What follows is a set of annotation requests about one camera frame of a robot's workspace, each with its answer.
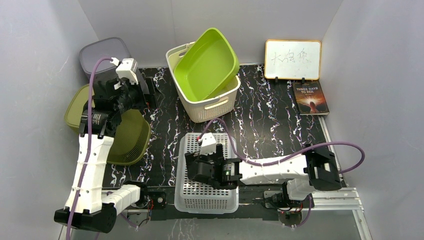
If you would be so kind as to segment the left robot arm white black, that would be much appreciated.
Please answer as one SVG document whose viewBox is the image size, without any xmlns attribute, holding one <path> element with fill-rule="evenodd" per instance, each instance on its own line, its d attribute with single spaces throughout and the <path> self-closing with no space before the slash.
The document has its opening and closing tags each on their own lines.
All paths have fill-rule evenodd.
<svg viewBox="0 0 424 240">
<path fill-rule="evenodd" d="M 64 208 L 55 211 L 54 221 L 68 229 L 109 233 L 117 216 L 132 204 L 137 208 L 164 209 L 166 193 L 149 190 L 143 182 L 127 181 L 102 196 L 105 167 L 122 115 L 148 104 L 139 81 L 127 77 L 96 80 L 91 76 L 88 87 L 78 128 L 75 179 Z"/>
</svg>

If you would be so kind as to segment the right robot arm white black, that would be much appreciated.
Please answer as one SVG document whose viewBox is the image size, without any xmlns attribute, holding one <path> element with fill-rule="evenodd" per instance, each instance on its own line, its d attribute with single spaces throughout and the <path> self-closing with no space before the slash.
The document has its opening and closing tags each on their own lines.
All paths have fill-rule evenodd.
<svg viewBox="0 0 424 240">
<path fill-rule="evenodd" d="M 213 190 L 232 191 L 240 183 L 261 185 L 283 180 L 282 191 L 272 197 L 277 208 L 290 209 L 314 191 L 342 188 L 335 154 L 326 146 L 308 146 L 293 156 L 242 160 L 225 158 L 222 144 L 213 151 L 184 154 L 187 178 Z"/>
</svg>

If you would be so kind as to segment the olive green slatted bin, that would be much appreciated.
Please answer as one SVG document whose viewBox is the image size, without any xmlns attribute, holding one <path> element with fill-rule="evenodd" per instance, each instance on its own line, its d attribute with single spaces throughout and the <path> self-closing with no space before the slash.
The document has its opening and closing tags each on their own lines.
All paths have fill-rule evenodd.
<svg viewBox="0 0 424 240">
<path fill-rule="evenodd" d="M 83 107 L 88 100 L 89 86 L 82 86 L 71 100 L 64 115 L 65 123 L 76 134 Z M 151 136 L 151 127 L 139 110 L 130 109 L 122 115 L 122 122 L 117 127 L 114 142 L 110 148 L 107 163 L 128 166 L 141 160 Z"/>
</svg>

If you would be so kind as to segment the lime green plastic basin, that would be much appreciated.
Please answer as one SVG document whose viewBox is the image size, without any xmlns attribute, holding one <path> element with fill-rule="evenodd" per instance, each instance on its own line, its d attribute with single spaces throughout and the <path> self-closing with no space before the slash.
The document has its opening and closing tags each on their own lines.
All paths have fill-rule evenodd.
<svg viewBox="0 0 424 240">
<path fill-rule="evenodd" d="M 207 29 L 174 68 L 182 93 L 191 102 L 212 98 L 235 77 L 239 59 L 223 33 Z"/>
</svg>

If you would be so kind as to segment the pale green colander basket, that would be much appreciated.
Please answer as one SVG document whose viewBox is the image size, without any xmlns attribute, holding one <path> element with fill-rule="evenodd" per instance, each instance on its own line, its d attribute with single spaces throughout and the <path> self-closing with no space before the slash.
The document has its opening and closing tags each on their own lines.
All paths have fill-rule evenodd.
<svg viewBox="0 0 424 240">
<path fill-rule="evenodd" d="M 234 213 L 239 207 L 239 189 L 220 190 L 188 179 L 185 153 L 200 151 L 199 132 L 187 133 L 180 140 L 177 162 L 174 206 L 190 214 L 222 215 Z"/>
</svg>

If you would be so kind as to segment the grey slatted bin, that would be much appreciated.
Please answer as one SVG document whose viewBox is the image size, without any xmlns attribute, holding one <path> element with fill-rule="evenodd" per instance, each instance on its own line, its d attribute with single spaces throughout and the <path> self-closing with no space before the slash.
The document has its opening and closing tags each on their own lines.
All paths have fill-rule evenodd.
<svg viewBox="0 0 424 240">
<path fill-rule="evenodd" d="M 79 53 L 79 61 L 83 71 L 89 78 L 96 62 L 101 58 L 117 58 L 118 60 L 132 58 L 129 49 L 119 37 L 109 37 L 83 47 Z M 102 61 L 95 71 L 93 91 L 96 98 L 110 99 L 120 91 L 107 87 L 106 81 L 115 81 L 118 77 L 116 66 L 109 61 Z"/>
</svg>

